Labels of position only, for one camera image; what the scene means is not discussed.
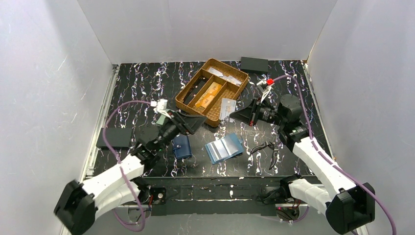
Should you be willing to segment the silver VIP card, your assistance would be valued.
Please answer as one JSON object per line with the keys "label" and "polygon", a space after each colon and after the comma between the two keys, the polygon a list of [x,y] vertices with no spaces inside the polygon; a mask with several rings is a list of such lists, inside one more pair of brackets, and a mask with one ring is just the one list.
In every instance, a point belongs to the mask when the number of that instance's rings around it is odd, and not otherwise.
{"label": "silver VIP card", "polygon": [[233,119],[230,118],[230,114],[233,113],[235,109],[236,109],[236,100],[222,98],[219,119],[220,120],[229,119],[230,122],[233,122]]}

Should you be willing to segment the light blue card holder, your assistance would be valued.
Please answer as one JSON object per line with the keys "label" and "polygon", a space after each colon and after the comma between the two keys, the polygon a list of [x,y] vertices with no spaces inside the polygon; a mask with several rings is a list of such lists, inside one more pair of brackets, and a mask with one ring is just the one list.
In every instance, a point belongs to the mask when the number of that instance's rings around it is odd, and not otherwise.
{"label": "light blue card holder", "polygon": [[243,153],[242,140],[235,133],[225,135],[223,138],[209,142],[205,149],[211,163],[217,164]]}

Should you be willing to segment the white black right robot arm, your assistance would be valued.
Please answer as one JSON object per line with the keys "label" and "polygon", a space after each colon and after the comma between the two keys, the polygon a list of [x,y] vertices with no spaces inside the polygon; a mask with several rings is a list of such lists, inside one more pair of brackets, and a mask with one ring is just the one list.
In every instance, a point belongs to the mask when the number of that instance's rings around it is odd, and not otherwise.
{"label": "white black right robot arm", "polygon": [[319,188],[298,174],[280,181],[283,197],[299,199],[323,213],[338,234],[344,235],[375,220],[374,189],[346,177],[339,166],[321,149],[312,136],[301,97],[283,95],[277,106],[255,98],[249,106],[230,117],[254,126],[261,120],[279,127],[279,140],[312,170],[323,184]]}

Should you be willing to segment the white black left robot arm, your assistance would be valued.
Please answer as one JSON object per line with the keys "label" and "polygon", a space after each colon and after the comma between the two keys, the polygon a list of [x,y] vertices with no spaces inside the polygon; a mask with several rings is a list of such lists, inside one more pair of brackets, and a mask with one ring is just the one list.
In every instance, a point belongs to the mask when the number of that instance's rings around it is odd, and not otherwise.
{"label": "white black left robot arm", "polygon": [[156,165],[159,151],[176,136],[194,134],[206,120],[203,115],[167,113],[162,126],[145,129],[119,164],[81,183],[72,180],[66,184],[53,212],[72,235],[84,234],[102,214],[127,202],[165,203],[165,188],[152,188],[142,175]]}

